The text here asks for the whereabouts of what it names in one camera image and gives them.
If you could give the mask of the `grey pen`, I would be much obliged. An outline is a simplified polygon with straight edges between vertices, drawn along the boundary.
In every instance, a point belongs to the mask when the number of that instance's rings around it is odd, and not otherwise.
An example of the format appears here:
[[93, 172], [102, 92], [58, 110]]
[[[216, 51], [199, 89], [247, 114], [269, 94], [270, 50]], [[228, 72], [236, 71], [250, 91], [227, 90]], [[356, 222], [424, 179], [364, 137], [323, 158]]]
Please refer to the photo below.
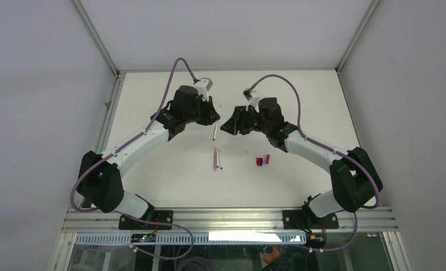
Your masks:
[[216, 135], [217, 135], [217, 131], [218, 131], [218, 122], [220, 121], [220, 118], [221, 118], [221, 108], [222, 108], [222, 105], [219, 105], [218, 110], [217, 110], [218, 119], [214, 123], [214, 129], [213, 129], [213, 135], [212, 135], [212, 140], [213, 141], [216, 140]]

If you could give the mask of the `pink pen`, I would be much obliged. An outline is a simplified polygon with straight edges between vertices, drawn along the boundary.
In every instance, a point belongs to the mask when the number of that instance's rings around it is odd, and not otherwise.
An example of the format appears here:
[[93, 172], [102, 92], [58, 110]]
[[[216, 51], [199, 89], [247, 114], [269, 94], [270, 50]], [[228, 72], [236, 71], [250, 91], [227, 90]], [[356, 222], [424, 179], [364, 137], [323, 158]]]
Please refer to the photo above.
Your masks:
[[213, 171], [216, 172], [218, 170], [218, 149], [214, 148], [213, 153]]

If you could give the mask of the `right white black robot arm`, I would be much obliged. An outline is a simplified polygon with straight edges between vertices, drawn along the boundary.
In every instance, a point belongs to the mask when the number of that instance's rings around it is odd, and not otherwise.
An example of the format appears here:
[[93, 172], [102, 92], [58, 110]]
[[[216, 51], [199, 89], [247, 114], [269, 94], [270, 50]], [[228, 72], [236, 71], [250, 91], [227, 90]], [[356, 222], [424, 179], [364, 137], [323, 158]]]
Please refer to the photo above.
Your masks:
[[276, 98], [264, 98], [257, 107], [236, 106], [220, 129], [232, 135], [250, 132], [265, 134], [269, 143], [283, 152], [307, 159], [325, 170], [331, 190], [309, 197], [302, 206], [303, 224], [315, 229], [325, 216], [337, 211], [354, 213], [383, 189], [383, 184], [368, 153], [361, 147], [341, 152], [300, 133], [298, 126], [286, 121]]

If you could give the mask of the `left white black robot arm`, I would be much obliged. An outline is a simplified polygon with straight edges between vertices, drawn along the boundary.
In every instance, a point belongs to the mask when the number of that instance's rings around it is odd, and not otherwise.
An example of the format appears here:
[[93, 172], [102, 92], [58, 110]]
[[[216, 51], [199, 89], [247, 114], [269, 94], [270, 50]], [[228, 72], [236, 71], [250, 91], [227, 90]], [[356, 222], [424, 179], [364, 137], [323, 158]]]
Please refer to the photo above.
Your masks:
[[89, 200], [95, 209], [131, 216], [132, 223], [139, 229], [149, 228], [154, 221], [153, 205], [125, 191], [122, 177], [144, 156], [182, 133], [186, 125], [209, 126], [219, 120], [209, 95], [210, 88], [210, 82], [204, 79], [190, 86], [180, 86], [173, 99], [153, 114], [149, 128], [100, 154], [87, 152], [82, 158], [73, 193]]

